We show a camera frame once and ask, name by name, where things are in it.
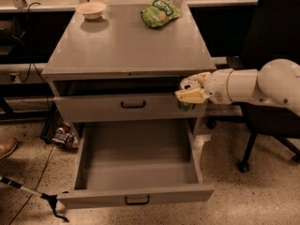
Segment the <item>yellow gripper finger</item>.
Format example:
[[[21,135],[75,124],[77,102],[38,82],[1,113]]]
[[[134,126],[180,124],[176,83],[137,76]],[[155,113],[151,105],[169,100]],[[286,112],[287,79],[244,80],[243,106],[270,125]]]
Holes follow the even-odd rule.
[[[204,103],[209,99],[209,95],[201,88],[179,90],[175,95],[179,101],[193,104]]]
[[[197,74],[194,74],[192,76],[189,76],[189,78],[192,80],[192,81],[195,81],[199,84],[204,84],[205,81],[208,79],[208,77],[211,75],[210,72],[202,72],[202,73],[197,73]]]

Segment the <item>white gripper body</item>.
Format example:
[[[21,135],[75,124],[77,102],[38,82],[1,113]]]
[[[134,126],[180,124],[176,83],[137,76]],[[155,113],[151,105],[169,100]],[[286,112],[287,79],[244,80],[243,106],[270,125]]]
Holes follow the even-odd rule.
[[[228,93],[228,81],[232,68],[218,69],[211,73],[204,83],[204,90],[215,104],[231,104]]]

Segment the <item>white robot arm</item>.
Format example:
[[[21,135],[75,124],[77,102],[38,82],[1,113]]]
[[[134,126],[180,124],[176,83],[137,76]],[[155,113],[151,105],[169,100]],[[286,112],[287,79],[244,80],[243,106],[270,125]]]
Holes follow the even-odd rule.
[[[218,69],[191,75],[175,92],[180,102],[201,104],[248,103],[285,108],[300,115],[300,66],[275,59],[258,69]]]

